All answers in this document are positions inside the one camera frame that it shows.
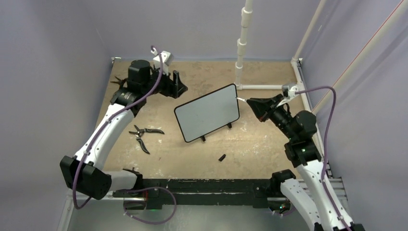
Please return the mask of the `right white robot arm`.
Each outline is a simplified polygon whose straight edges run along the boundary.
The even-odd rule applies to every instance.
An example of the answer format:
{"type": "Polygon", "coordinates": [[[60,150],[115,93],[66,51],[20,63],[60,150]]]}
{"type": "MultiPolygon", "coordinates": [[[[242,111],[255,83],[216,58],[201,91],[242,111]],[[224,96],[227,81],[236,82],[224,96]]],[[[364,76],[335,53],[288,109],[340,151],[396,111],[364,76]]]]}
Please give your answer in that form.
{"type": "Polygon", "coordinates": [[[270,189],[284,195],[300,213],[311,231],[362,231],[342,206],[329,178],[325,161],[312,137],[317,132],[316,116],[302,110],[292,116],[281,94],[272,98],[249,98],[246,103],[260,122],[267,120],[288,138],[285,154],[301,175],[309,192],[301,188],[290,170],[272,174],[270,189]]]}

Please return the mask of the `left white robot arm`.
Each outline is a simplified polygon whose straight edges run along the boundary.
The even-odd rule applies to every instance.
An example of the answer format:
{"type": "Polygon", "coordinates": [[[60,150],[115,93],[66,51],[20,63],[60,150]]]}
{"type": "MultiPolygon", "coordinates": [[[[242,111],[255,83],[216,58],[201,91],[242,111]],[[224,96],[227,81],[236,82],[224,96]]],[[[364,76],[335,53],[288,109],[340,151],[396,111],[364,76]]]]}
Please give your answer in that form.
{"type": "Polygon", "coordinates": [[[77,193],[96,200],[118,190],[125,190],[132,197],[141,195],[142,174],[130,169],[104,172],[107,157],[119,136],[147,103],[147,97],[159,93],[177,99],[188,90],[179,71],[169,72],[166,64],[151,65],[146,60],[132,61],[127,77],[116,78],[113,83],[119,88],[100,124],[73,156],[64,156],[60,161],[65,183],[72,190],[75,202],[77,193]]]}

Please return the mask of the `black marker cap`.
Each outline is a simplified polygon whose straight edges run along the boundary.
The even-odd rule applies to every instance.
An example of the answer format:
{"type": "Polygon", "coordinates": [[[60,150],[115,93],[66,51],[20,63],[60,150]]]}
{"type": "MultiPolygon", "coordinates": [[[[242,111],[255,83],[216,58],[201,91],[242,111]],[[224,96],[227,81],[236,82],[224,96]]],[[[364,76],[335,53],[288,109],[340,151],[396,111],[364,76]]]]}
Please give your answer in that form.
{"type": "Polygon", "coordinates": [[[226,154],[223,154],[218,160],[219,160],[219,162],[222,162],[224,159],[225,159],[225,157],[226,157],[226,154]]]}

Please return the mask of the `small black-framed whiteboard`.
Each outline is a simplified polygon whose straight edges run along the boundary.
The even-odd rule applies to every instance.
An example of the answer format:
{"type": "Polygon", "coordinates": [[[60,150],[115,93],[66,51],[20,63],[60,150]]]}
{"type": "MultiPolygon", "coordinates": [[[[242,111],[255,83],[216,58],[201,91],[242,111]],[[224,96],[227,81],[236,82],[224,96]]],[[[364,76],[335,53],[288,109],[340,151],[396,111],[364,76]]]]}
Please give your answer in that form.
{"type": "Polygon", "coordinates": [[[174,114],[186,143],[201,139],[240,118],[236,85],[231,83],[174,109],[174,114]]]}

